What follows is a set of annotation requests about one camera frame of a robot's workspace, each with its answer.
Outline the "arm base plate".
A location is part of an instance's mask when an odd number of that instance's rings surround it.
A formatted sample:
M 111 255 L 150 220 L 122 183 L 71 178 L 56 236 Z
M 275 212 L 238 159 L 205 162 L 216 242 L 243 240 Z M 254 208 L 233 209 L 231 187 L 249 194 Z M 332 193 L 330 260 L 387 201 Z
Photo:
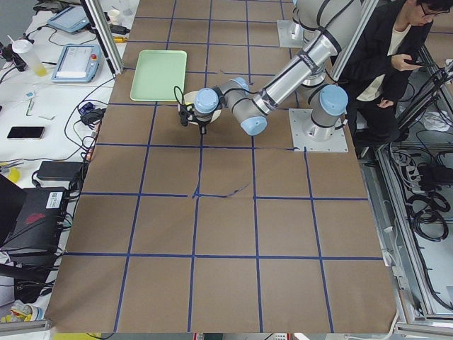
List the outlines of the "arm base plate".
M 311 119 L 312 109 L 289 109 L 293 149 L 296 152 L 348 152 L 340 118 L 332 127 L 319 127 Z
M 277 32 L 280 47 L 303 49 L 317 39 L 319 32 L 303 27 L 294 21 L 278 20 Z

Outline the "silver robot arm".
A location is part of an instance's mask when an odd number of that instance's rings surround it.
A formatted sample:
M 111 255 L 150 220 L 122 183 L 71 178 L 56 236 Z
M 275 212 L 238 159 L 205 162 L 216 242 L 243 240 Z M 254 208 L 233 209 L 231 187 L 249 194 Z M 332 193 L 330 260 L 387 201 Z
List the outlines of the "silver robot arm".
M 312 104 L 311 121 L 331 128 L 345 112 L 348 95 L 339 86 L 327 84 L 325 62 L 339 55 L 351 42 L 360 25 L 360 1 L 295 1 L 293 21 L 303 33 L 302 48 L 260 91 L 250 91 L 241 77 L 200 89 L 186 103 L 179 87 L 174 88 L 183 126 L 194 124 L 206 133 L 216 111 L 228 108 L 247 135 L 267 127 L 267 116 L 298 88 L 306 91 Z
M 317 18 L 320 9 L 318 0 L 296 0 L 294 3 L 294 19 L 303 28 L 304 42 L 309 42 L 315 36 L 319 27 Z

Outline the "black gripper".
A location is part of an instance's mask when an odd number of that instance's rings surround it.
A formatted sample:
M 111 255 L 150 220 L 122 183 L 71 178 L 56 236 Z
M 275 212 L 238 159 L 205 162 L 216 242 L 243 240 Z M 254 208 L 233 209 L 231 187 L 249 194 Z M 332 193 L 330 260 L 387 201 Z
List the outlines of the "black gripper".
M 178 114 L 182 126 L 187 127 L 190 123 L 195 124 L 200 129 L 200 134 L 205 135 L 206 126 L 209 124 L 209 116 L 198 113 L 195 104 L 178 104 Z

